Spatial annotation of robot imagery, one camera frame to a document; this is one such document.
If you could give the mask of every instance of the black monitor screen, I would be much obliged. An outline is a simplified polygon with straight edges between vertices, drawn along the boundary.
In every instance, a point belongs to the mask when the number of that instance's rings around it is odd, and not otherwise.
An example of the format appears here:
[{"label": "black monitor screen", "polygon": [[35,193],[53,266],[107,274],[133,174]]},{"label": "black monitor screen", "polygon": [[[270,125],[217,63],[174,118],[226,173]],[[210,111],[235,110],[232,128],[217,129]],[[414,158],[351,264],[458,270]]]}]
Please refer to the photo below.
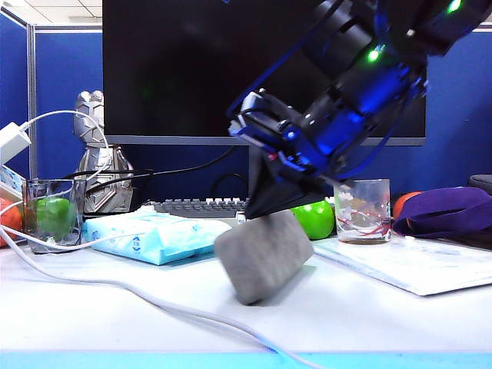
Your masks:
[{"label": "black monitor screen", "polygon": [[[228,106],[304,34],[319,4],[104,0],[107,135],[119,143],[131,136],[227,137]],[[303,111],[329,82],[299,51],[261,87]],[[422,99],[394,136],[423,138],[424,121]]]}]

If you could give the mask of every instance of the tissue package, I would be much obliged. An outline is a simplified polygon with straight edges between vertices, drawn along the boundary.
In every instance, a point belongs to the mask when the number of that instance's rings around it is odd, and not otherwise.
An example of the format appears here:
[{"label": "tissue package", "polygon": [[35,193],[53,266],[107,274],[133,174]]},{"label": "tissue package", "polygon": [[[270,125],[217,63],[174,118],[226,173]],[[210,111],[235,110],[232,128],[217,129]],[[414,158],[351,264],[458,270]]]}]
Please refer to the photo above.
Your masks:
[{"label": "tissue package", "polygon": [[127,214],[88,219],[82,228],[86,241],[125,235],[92,248],[161,265],[213,251],[215,238],[231,229],[223,221],[189,219],[141,208]]}]

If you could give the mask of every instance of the glass cup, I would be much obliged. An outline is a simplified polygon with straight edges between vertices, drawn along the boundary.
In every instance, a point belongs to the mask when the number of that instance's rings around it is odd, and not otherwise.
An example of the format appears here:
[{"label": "glass cup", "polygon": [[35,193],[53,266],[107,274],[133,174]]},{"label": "glass cup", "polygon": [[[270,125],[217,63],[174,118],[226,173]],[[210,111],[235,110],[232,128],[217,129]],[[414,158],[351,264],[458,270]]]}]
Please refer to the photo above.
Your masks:
[{"label": "glass cup", "polygon": [[[85,180],[24,180],[22,195],[26,234],[61,246],[80,244]],[[66,252],[30,240],[28,244],[35,254]]]},{"label": "glass cup", "polygon": [[383,244],[391,236],[390,180],[354,181],[334,189],[338,240]]}]

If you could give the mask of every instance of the green led light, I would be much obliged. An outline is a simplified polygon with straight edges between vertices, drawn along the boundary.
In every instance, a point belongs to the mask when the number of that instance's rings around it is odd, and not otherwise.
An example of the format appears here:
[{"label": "green led light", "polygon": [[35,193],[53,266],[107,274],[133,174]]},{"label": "green led light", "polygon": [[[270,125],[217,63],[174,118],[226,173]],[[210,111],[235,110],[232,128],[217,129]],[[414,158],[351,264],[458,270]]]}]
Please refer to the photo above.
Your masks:
[{"label": "green led light", "polygon": [[461,7],[461,0],[453,0],[447,7],[447,13],[450,14],[455,12]]},{"label": "green led light", "polygon": [[375,61],[377,61],[381,57],[381,54],[383,53],[385,48],[386,45],[376,46],[374,50],[371,50],[369,54],[367,54],[367,61],[370,63],[374,63]]},{"label": "green led light", "polygon": [[375,61],[377,61],[379,59],[379,55],[381,53],[378,51],[378,50],[373,50],[372,52],[369,53],[369,55],[367,56],[367,60],[371,63],[374,63]]}]

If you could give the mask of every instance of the desk surface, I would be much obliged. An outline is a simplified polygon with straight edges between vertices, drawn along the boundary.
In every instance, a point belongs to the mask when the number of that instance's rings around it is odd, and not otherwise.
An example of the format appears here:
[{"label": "desk surface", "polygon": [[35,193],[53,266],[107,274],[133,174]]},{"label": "desk surface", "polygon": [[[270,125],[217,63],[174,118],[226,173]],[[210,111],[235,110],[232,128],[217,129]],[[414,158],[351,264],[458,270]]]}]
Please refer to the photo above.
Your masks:
[{"label": "desk surface", "polygon": [[[492,286],[422,298],[313,256],[278,295],[244,306],[216,258],[158,267],[91,249],[27,253],[57,274],[123,280],[232,317],[297,352],[492,351]],[[119,288],[52,281],[9,249],[0,250],[0,265],[6,351],[262,350],[241,333],[162,313]]]}]

